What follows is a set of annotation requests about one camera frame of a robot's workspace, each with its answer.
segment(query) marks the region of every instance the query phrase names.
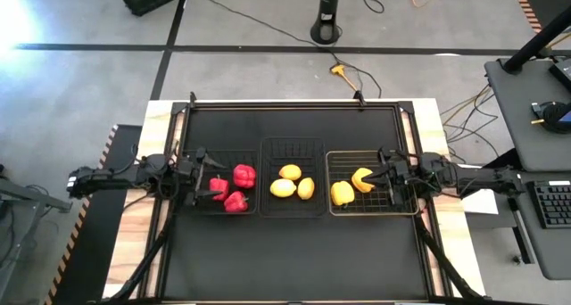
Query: black keyboard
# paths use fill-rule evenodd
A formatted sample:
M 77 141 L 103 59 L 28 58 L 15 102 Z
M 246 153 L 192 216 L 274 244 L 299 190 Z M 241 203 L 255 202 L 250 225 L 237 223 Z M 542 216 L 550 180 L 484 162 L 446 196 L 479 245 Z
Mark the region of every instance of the black keyboard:
M 543 228 L 571 227 L 571 182 L 534 181 L 527 185 Z

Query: wooden board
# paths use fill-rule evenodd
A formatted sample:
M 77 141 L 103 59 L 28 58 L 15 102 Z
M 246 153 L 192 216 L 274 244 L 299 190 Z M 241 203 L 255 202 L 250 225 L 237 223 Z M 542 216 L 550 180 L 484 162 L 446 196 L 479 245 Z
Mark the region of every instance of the wooden board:
M 420 144 L 423 151 L 448 156 L 448 145 L 446 144 L 446 138 L 435 99 L 383 99 L 370 101 L 394 102 L 399 100 L 412 101 L 414 103 L 416 122 L 420 134 Z M 139 156 L 163 152 L 169 128 L 170 109 L 174 102 L 177 101 L 149 102 L 139 142 Z M 218 103 L 230 103 L 230 101 L 218 101 Z M 406 113 L 403 113 L 402 117 L 407 137 L 407 145 L 412 152 L 415 152 L 416 148 L 414 148 L 412 141 L 409 117 Z M 182 115 L 178 117 L 176 139 L 178 139 L 180 135 L 181 125 Z M 144 195 L 142 191 L 129 190 L 126 203 L 132 202 L 142 195 Z M 469 285 L 476 292 L 484 295 L 484 285 L 480 277 L 476 254 L 474 253 L 474 247 L 468 231 L 468 223 L 460 200 L 439 196 L 434 199 L 434 203 L 446 256 Z M 135 270 L 138 262 L 143 258 L 152 213 L 153 200 L 148 199 L 133 205 L 123 214 L 117 241 L 115 243 L 115 250 L 113 251 L 109 275 L 107 276 L 107 283 L 103 291 L 104 297 L 110 297 L 115 294 Z M 149 285 L 147 286 L 148 296 L 152 296 L 155 290 L 156 268 L 159 258 L 160 255 L 155 258 L 151 269 L 151 277 L 149 279 Z M 442 295 L 443 288 L 440 271 L 432 256 L 430 257 L 430 265 L 436 292 Z M 454 292 L 455 295 L 459 296 L 456 289 L 454 289 Z

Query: red bell pepper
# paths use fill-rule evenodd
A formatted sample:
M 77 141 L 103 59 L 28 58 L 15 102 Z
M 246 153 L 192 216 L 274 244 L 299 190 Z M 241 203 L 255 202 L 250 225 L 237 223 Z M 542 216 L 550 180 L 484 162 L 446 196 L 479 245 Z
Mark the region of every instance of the red bell pepper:
M 212 197 L 214 201 L 225 201 L 228 197 L 228 191 L 230 189 L 230 184 L 227 180 L 220 179 L 220 176 L 212 178 L 210 181 L 210 190 L 211 191 L 220 191 L 222 194 L 217 194 Z
M 248 202 L 246 202 L 246 200 L 242 192 L 233 192 L 224 201 L 224 210 L 226 212 L 244 212 L 248 210 Z
M 256 170 L 248 165 L 237 165 L 234 168 L 234 183 L 242 188 L 252 188 L 256 184 Z

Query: striped tape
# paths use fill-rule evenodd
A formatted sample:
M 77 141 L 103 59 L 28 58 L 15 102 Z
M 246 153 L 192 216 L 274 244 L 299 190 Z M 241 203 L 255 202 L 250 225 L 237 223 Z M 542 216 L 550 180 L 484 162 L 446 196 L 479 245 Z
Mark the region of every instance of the striped tape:
M 522 10 L 524 11 L 525 17 L 527 21 L 532 26 L 532 29 L 535 33 L 539 33 L 542 30 L 542 24 L 539 23 L 537 17 L 535 16 L 535 12 L 532 9 L 531 5 L 527 0 L 517 0 L 519 5 L 521 6 Z
M 111 148 L 111 144 L 113 142 L 113 138 L 115 137 L 116 132 L 117 132 L 117 125 L 113 126 L 111 133 L 107 137 L 107 142 L 105 143 L 105 148 L 103 149 L 103 152 L 101 154 L 101 158 L 99 158 L 99 163 L 97 164 L 97 167 L 99 169 L 103 168 L 103 164 L 107 160 L 107 154 L 109 153 L 109 149 Z M 60 263 L 57 267 L 57 272 L 55 273 L 54 279 L 52 280 L 52 285 L 50 287 L 50 290 L 47 293 L 46 298 L 44 299 L 45 305 L 52 305 L 52 303 L 54 301 L 55 294 L 57 293 L 57 286 L 62 281 L 63 273 L 65 272 L 65 268 L 66 268 L 68 262 L 70 261 L 71 252 L 73 251 L 73 247 L 75 247 L 75 242 L 77 241 L 77 239 L 79 237 L 79 232 L 80 232 L 81 227 L 83 226 L 83 223 L 85 221 L 85 218 L 87 215 L 87 209 L 89 208 L 90 200 L 91 200 L 91 195 L 88 196 L 87 198 L 83 199 L 83 203 L 81 205 L 81 208 L 79 209 L 78 220 L 75 222 L 75 225 L 71 229 L 70 240 L 68 241 L 68 243 L 65 246 L 65 250 L 63 251 L 62 258 L 60 259 Z

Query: concrete floor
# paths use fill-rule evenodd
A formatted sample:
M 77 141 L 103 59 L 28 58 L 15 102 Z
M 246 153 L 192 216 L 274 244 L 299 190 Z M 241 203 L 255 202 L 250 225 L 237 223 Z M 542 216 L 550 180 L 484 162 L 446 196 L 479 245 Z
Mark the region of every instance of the concrete floor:
M 218 0 L 241 12 L 309 39 L 318 0 Z M 339 46 L 426 48 L 518 48 L 533 31 L 517 0 L 435 0 L 415 9 L 410 0 L 383 0 L 374 14 L 362 0 L 340 0 Z M 6 51 L 10 43 L 164 45 L 177 2 L 136 18 L 121 0 L 0 0 L 0 161 L 20 184 L 45 186 L 66 196 L 68 173 L 95 166 L 112 125 L 142 124 L 160 52 Z M 205 0 L 188 0 L 177 45 L 303 45 L 230 14 Z M 383 97 L 434 97 L 441 109 L 477 93 L 485 84 L 484 63 L 495 57 L 342 54 L 373 74 Z M 174 53 L 161 99 L 349 98 L 348 86 L 332 77 L 326 54 Z M 363 77 L 366 97 L 377 97 Z M 485 111 L 499 115 L 491 100 Z M 452 122 L 462 120 L 459 115 Z M 477 128 L 486 118 L 475 116 Z M 502 119 L 484 128 L 500 153 L 512 147 Z M 476 137 L 451 145 L 473 163 L 494 158 Z M 37 246 L 17 265 L 10 299 L 42 301 L 75 222 L 50 213 Z M 493 298 L 568 304 L 571 283 L 548 281 L 535 265 L 514 267 L 510 231 L 474 232 L 484 286 Z

